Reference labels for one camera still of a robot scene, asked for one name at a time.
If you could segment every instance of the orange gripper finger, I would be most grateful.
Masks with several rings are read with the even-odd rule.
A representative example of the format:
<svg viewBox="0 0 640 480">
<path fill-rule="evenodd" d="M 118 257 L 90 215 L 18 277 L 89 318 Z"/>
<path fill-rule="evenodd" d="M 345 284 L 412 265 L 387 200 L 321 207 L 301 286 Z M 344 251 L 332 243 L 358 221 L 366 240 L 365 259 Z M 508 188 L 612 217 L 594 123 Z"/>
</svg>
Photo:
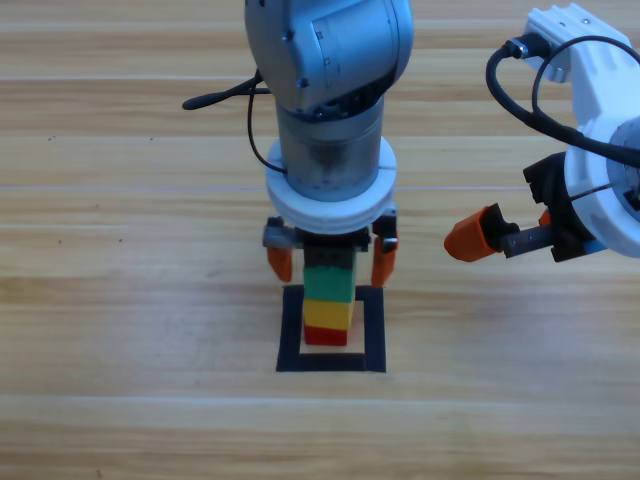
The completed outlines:
<svg viewBox="0 0 640 480">
<path fill-rule="evenodd" d="M 289 283 L 293 276 L 293 249 L 267 248 L 267 258 L 278 278 Z"/>
<path fill-rule="evenodd" d="M 541 226 L 542 225 L 551 225 L 551 214 L 549 213 L 549 210 L 545 210 L 544 211 L 544 213 L 540 217 L 540 220 L 538 220 L 538 223 Z"/>
<path fill-rule="evenodd" d="M 449 252 L 449 255 L 463 262 L 475 262 L 497 253 L 497 250 L 487 244 L 480 223 L 488 208 L 483 208 L 453 227 L 444 241 L 444 248 Z"/>
<path fill-rule="evenodd" d="M 396 247 L 391 252 L 386 252 L 382 248 L 382 238 L 376 237 L 373 253 L 373 270 L 371 272 L 371 286 L 382 288 L 385 286 L 396 263 Z"/>
</svg>

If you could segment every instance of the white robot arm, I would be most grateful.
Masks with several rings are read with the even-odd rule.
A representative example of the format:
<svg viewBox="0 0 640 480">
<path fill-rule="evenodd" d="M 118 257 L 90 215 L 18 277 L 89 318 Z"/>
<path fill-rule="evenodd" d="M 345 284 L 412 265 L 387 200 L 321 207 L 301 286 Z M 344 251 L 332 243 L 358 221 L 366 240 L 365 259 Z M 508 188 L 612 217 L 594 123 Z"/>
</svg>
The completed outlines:
<svg viewBox="0 0 640 480">
<path fill-rule="evenodd" d="M 507 42 L 502 50 L 510 53 L 501 58 L 522 58 L 538 70 L 533 112 L 506 98 L 497 62 L 488 66 L 488 85 L 510 113 L 569 148 L 524 171 L 534 200 L 547 206 L 539 227 L 521 232 L 497 205 L 487 207 L 447 237 L 454 258 L 512 257 L 549 246 L 558 262 L 604 249 L 640 257 L 640 56 L 630 47 L 626 36 L 575 4 L 530 13 L 525 34 Z M 538 107 L 543 75 L 571 82 L 577 130 Z"/>
</svg>

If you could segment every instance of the red lego brick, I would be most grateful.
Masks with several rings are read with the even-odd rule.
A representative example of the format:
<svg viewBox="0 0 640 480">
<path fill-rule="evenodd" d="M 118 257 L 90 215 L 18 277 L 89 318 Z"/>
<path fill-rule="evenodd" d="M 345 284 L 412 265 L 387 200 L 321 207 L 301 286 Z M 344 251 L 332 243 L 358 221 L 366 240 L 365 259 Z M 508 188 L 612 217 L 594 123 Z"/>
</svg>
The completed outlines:
<svg viewBox="0 0 640 480">
<path fill-rule="evenodd" d="M 304 341 L 307 345 L 345 347 L 348 335 L 347 330 L 304 326 Z"/>
</svg>

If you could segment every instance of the green lego brick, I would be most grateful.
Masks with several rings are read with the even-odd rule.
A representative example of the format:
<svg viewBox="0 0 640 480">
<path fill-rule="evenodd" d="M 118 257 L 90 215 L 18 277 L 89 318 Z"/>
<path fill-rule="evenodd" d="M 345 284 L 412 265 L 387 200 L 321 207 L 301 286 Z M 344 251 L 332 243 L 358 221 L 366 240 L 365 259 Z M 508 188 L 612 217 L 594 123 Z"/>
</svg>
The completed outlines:
<svg viewBox="0 0 640 480">
<path fill-rule="evenodd" d="M 354 301 L 355 290 L 355 268 L 305 267 L 304 269 L 305 298 L 351 303 Z"/>
</svg>

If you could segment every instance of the metal cylinder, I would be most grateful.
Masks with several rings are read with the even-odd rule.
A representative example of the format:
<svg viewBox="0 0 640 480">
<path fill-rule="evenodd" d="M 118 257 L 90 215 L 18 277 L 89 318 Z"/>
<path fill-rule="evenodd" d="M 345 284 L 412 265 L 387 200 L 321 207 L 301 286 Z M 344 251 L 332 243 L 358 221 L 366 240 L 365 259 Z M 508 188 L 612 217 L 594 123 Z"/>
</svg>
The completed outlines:
<svg viewBox="0 0 640 480">
<path fill-rule="evenodd" d="M 277 105 L 282 160 L 301 195 L 339 202 L 365 192 L 378 175 L 384 99 L 351 118 L 327 122 Z"/>
</svg>

